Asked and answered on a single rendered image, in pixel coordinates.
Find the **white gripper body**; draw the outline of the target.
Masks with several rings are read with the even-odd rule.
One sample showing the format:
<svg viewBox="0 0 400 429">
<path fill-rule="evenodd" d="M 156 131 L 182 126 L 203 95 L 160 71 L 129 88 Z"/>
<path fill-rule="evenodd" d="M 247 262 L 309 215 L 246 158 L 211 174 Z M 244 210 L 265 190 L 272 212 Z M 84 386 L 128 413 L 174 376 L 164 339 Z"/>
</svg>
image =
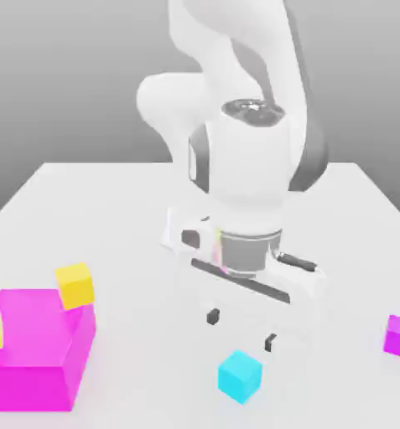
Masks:
<svg viewBox="0 0 400 429">
<path fill-rule="evenodd" d="M 306 271 L 268 258 L 266 269 L 247 279 L 193 258 L 188 278 L 205 308 L 251 318 L 278 331 L 311 331 L 321 319 L 326 275 L 319 269 Z"/>
</svg>

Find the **small cyan cube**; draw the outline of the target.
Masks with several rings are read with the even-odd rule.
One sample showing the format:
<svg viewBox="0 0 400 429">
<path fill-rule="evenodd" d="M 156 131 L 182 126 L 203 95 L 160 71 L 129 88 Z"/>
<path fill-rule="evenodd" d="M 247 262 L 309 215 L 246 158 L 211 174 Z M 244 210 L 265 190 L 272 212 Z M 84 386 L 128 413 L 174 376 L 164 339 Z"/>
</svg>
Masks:
<svg viewBox="0 0 400 429">
<path fill-rule="evenodd" d="M 235 350 L 218 367 L 218 389 L 239 404 L 245 404 L 262 383 L 263 365 L 241 350 Z"/>
</svg>

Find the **small orange cube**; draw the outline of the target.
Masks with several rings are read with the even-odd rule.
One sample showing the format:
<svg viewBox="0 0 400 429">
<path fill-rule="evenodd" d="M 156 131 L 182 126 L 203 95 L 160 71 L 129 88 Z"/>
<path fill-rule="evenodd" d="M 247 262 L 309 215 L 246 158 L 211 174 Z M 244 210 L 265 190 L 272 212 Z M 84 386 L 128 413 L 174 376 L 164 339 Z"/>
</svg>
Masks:
<svg viewBox="0 0 400 429">
<path fill-rule="evenodd" d="M 92 304 L 95 292 L 86 263 L 77 263 L 55 270 L 60 298 L 66 311 Z"/>
</svg>

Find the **large magenta box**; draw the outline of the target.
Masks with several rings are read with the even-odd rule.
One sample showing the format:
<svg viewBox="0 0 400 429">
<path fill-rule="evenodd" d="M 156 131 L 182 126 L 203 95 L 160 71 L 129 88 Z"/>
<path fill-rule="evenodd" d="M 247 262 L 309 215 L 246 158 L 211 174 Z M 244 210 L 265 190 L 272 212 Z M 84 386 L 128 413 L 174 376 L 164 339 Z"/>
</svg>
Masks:
<svg viewBox="0 0 400 429">
<path fill-rule="evenodd" d="M 96 335 L 92 304 L 52 289 L 0 291 L 0 411 L 71 411 Z"/>
</svg>

